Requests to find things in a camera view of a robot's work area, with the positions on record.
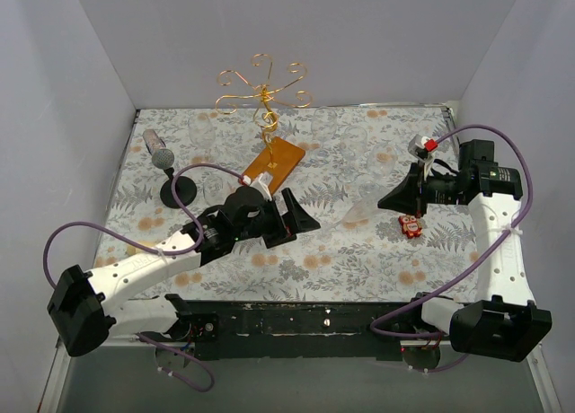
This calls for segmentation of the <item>round clear wine glass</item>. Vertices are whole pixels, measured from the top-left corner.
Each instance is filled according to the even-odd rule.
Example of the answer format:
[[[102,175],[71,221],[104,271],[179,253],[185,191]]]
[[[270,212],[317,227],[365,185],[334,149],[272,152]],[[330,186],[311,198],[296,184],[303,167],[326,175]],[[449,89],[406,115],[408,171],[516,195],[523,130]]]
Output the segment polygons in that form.
[[[376,144],[367,157],[367,172],[376,182],[383,181],[394,170],[396,161],[397,154],[390,142]]]

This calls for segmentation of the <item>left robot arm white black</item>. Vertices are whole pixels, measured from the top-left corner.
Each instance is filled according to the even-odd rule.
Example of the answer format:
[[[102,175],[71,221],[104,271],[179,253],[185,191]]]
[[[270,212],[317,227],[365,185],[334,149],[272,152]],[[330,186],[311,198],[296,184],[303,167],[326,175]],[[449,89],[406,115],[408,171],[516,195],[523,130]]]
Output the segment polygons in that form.
[[[224,204],[206,209],[147,252],[102,268],[67,268],[54,285],[48,313],[72,357],[94,351],[111,337],[159,332],[173,341],[190,334],[190,317],[162,300],[136,295],[180,273],[200,268],[231,253],[244,240],[261,238],[267,248],[292,242],[300,233],[320,228],[283,189],[286,213],[274,198],[242,186]]]

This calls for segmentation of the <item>ribbed clear wine glass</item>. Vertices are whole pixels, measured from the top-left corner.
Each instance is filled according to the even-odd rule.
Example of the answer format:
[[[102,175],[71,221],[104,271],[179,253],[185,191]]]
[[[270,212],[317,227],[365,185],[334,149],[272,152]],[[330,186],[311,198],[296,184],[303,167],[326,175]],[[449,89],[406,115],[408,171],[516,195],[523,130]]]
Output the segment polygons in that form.
[[[379,199],[386,192],[384,187],[376,187],[368,191],[360,200],[352,205],[342,219],[326,229],[325,240],[329,241],[338,228],[353,230],[369,221],[381,212]]]

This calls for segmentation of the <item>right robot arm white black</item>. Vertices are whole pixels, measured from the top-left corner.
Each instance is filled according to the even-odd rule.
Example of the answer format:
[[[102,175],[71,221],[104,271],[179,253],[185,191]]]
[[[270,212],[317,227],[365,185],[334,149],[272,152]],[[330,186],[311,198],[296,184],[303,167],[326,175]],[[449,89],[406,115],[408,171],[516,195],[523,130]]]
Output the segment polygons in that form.
[[[433,140],[411,142],[419,160],[377,206],[413,219],[430,205],[466,206],[480,256],[456,279],[376,319],[370,328],[391,337],[394,332],[384,329],[384,322],[410,312],[406,326],[415,338],[444,334],[457,352],[521,362],[553,324],[551,313],[536,306],[526,279],[518,230],[532,204],[522,198],[525,177],[499,166],[494,143],[478,139],[460,144],[456,173],[436,174],[429,167],[436,146]]]

